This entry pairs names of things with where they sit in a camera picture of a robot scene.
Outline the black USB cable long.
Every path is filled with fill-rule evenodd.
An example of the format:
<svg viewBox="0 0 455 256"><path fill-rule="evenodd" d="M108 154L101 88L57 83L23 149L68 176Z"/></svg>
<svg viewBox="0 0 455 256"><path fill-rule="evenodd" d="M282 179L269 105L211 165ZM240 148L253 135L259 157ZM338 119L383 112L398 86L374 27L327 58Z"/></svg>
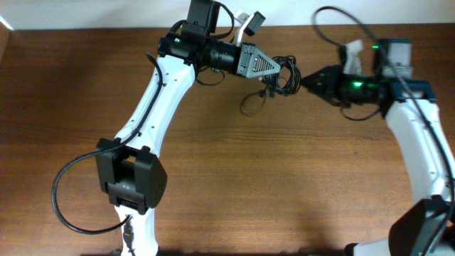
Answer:
<svg viewBox="0 0 455 256"><path fill-rule="evenodd" d="M275 98L282 94L280 83L262 80L264 87L246 95L240 102L240 112L246 117L253 117L259 114L269 98Z"/></svg>

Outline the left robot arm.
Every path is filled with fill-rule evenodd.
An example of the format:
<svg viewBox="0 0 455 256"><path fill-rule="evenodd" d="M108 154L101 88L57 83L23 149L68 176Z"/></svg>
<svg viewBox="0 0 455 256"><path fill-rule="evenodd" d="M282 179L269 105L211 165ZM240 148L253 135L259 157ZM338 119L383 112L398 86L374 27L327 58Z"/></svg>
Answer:
<svg viewBox="0 0 455 256"><path fill-rule="evenodd" d="M223 4L192 1L188 16L160 39L154 74L139 104L113 140L101 139L96 166L102 192L121 220L122 249L115 255L156 255L154 214L166 189L167 175L159 161L161 145L183 96L210 68L241 78L277 74L279 66L256 45L242 41L253 36L265 17L258 11L230 13L239 28L215 32Z"/></svg>

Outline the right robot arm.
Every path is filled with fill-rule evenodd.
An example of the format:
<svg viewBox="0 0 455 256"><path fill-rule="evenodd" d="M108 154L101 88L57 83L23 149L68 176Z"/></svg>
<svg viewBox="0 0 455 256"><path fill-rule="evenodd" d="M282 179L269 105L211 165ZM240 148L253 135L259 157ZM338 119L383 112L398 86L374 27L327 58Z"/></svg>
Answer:
<svg viewBox="0 0 455 256"><path fill-rule="evenodd" d="M360 41L341 46L342 63L300 84L330 105L377 105L395 136L411 182L413 206L386 238L351 243L345 255L453 255L454 155L444 135L437 98L427 81L412 79L411 42L384 38L375 45L372 76L360 75Z"/></svg>

